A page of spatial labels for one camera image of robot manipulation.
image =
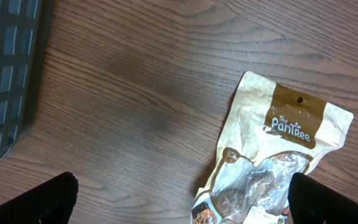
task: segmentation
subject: wood grain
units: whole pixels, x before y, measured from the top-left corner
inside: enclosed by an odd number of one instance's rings
[[[335,4],[57,0],[35,125],[0,161],[0,203],[67,170],[73,223],[188,223],[248,70],[355,114],[311,176],[358,202],[358,6]]]

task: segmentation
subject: beige package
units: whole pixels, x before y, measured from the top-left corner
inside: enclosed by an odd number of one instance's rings
[[[284,223],[292,175],[310,173],[343,147],[352,120],[352,113],[324,100],[246,72],[192,223]]]

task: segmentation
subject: black object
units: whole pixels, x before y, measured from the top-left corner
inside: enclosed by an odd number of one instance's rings
[[[293,175],[288,193],[294,224],[358,224],[358,204],[304,174]]]
[[[53,0],[0,0],[0,157],[33,123]]]
[[[78,193],[78,181],[65,172],[0,205],[0,223],[68,223]]]

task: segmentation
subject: food package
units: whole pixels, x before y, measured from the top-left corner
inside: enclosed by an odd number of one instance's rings
[[[353,114],[246,72],[198,190],[193,224],[285,223],[295,172],[309,174],[344,145]]]

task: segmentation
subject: resealable bag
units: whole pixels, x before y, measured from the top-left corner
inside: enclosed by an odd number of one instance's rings
[[[309,174],[344,145],[353,114],[246,72],[217,146],[216,167],[198,190],[194,224],[285,222],[295,172]]]

